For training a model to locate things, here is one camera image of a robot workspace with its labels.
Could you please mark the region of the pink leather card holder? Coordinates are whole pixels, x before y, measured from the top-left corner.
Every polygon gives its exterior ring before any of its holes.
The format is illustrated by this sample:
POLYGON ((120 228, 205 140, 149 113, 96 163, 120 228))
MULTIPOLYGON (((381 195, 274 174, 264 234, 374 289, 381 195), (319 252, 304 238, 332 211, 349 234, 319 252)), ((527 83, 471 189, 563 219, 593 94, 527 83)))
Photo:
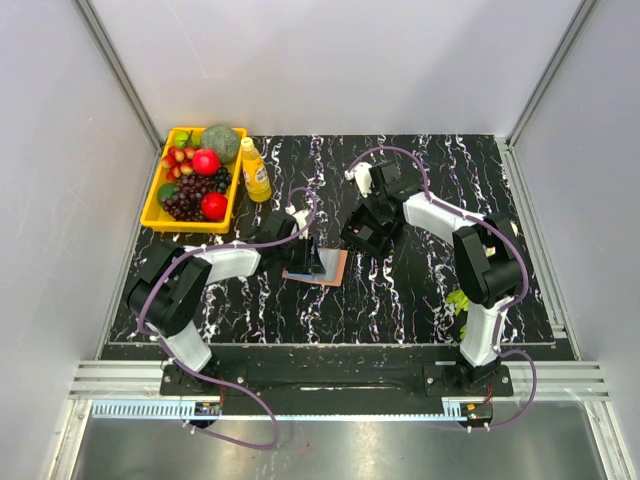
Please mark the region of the pink leather card holder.
POLYGON ((306 284, 339 287, 342 285, 348 251, 344 249, 319 250, 319 259, 324 268, 323 272, 311 274, 295 274, 284 270, 284 279, 298 281, 306 284))

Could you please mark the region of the black card box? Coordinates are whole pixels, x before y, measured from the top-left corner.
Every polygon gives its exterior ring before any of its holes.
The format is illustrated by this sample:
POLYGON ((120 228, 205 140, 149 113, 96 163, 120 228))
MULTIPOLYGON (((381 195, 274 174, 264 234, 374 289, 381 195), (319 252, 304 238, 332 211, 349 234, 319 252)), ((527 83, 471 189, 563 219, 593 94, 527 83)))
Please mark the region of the black card box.
POLYGON ((385 217, 360 203, 348 216, 340 238, 356 250, 382 259, 388 255, 392 239, 400 227, 399 218, 385 217))

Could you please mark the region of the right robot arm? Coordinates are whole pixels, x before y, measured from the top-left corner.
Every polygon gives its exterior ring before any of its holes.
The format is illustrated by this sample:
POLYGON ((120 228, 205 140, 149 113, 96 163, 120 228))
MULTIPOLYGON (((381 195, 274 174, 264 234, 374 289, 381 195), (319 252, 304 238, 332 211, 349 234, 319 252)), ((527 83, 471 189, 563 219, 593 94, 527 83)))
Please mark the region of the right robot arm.
POLYGON ((345 172, 362 200, 350 214, 341 238, 374 257, 383 257, 394 234, 408 225, 440 238, 453 248, 458 284, 469 300, 466 335, 460 353, 467 362, 455 375, 469 396, 491 382, 486 365, 497 360, 504 317, 528 290, 528 274, 510 220, 481 216, 427 191, 423 181, 403 177, 392 162, 354 164, 345 172))

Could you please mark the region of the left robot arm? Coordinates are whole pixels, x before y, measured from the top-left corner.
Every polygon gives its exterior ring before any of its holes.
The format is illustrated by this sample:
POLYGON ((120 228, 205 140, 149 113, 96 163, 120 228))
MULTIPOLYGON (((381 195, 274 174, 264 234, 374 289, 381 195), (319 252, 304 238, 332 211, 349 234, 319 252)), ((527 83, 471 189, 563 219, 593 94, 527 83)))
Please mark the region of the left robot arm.
POLYGON ((163 240, 153 246, 126 288, 125 304, 139 331, 161 340, 170 357, 185 366, 181 380, 193 394, 209 393, 217 381, 213 353, 194 322, 205 288, 274 265, 296 270, 318 261, 307 233, 314 217, 309 210, 275 211, 246 241, 193 247, 163 240))

